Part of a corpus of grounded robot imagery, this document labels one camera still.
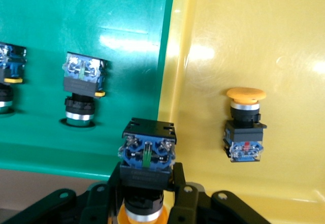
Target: silver metal ring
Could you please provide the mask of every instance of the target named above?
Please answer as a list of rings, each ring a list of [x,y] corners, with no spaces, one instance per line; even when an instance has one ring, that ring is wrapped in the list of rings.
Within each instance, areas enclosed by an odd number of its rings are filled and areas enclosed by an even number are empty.
[[[230,103],[230,106],[237,110],[254,111],[254,110],[259,109],[259,102],[257,102],[257,104],[253,104],[253,105],[241,105],[241,104],[237,104],[236,102],[232,101]]]
[[[66,117],[73,120],[89,121],[93,119],[92,115],[80,115],[66,111]]]
[[[157,212],[150,214],[150,215],[137,215],[137,214],[134,214],[133,212],[130,212],[127,208],[125,208],[125,211],[126,211],[126,214],[128,215],[128,217],[130,217],[131,219],[133,219],[135,221],[148,222],[148,221],[158,219],[158,217],[161,215],[161,213],[163,211],[163,206],[161,207],[160,210],[158,210]]]
[[[12,106],[12,101],[0,101],[0,107]]]

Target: yellow tab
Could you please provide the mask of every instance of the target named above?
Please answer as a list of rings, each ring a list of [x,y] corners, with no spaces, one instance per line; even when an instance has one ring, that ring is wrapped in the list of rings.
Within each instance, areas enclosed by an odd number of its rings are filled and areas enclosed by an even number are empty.
[[[22,83],[22,78],[5,78],[5,83]]]
[[[232,88],[227,91],[227,96],[241,105],[253,105],[258,100],[264,99],[266,93],[257,88]]]
[[[96,96],[96,97],[103,97],[103,96],[105,96],[105,91],[97,91],[97,92],[95,93],[95,96]]]

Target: green plastic surface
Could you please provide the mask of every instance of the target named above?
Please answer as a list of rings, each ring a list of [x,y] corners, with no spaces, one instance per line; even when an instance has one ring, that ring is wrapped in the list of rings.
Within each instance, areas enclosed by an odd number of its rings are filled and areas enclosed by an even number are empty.
[[[0,0],[0,41],[27,47],[15,114],[0,117],[0,168],[107,179],[132,117],[156,119],[172,0]],[[64,118],[67,51],[109,61],[91,130]]]

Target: green tray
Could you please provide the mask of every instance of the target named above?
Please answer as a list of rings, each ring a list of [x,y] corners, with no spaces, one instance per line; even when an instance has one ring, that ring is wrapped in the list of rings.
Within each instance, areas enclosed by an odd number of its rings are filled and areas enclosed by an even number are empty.
[[[27,47],[15,114],[0,117],[0,168],[107,179],[132,117],[157,119],[173,0],[0,0],[0,41]],[[67,52],[109,61],[91,130],[65,117]]]

